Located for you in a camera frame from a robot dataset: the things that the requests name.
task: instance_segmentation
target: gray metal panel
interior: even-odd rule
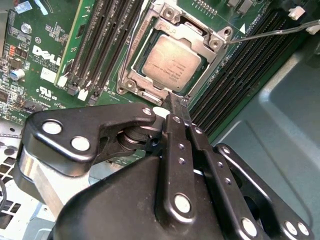
[[[230,145],[320,239],[320,37],[273,76],[213,144]]]

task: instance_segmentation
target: white connector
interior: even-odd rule
[[[306,11],[301,6],[296,6],[295,8],[289,9],[288,16],[297,21]]]

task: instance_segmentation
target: capacitor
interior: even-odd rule
[[[23,71],[21,68],[20,69],[16,69],[13,70],[12,72],[10,72],[9,77],[13,80],[13,81],[18,81],[22,78],[25,77],[25,71]]]
[[[21,25],[21,31],[25,34],[31,34],[32,28],[28,23],[24,23]]]

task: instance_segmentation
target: white label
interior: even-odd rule
[[[54,71],[51,71],[45,67],[42,68],[40,78],[47,80],[50,83],[54,83],[57,74]]]

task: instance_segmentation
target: black metal bracket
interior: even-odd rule
[[[94,162],[133,154],[134,149],[119,143],[118,133],[128,127],[151,126],[155,120],[156,115],[142,103],[37,112],[25,123],[18,158],[25,148],[58,172],[81,176]],[[55,129],[44,127],[46,123]],[[77,138],[80,146],[74,147]]]

